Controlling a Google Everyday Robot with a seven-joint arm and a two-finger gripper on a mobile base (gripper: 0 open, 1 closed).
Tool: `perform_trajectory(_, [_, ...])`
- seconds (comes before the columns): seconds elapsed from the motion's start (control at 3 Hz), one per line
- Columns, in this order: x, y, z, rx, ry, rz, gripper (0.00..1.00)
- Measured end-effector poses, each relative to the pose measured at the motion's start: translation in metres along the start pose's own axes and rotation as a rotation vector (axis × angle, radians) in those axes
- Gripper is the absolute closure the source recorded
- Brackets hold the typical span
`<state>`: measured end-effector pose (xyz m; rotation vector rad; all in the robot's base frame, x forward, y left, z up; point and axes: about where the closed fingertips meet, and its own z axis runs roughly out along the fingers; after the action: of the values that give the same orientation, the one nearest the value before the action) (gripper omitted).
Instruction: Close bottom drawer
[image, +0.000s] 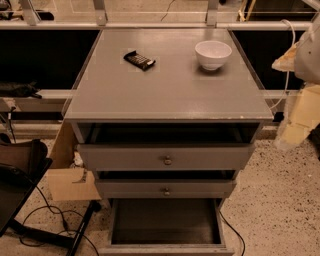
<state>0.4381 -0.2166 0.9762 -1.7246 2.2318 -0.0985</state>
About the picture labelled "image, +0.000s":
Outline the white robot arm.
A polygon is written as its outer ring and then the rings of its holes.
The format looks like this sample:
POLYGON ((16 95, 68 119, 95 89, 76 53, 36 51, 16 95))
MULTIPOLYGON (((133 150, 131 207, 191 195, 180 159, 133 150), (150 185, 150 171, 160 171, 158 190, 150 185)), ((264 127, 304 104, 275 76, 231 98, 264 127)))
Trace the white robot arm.
POLYGON ((275 139, 278 149, 289 150, 299 146, 320 124, 320 25, 313 23, 272 68, 293 72, 305 82, 294 103, 286 102, 287 113, 275 139))

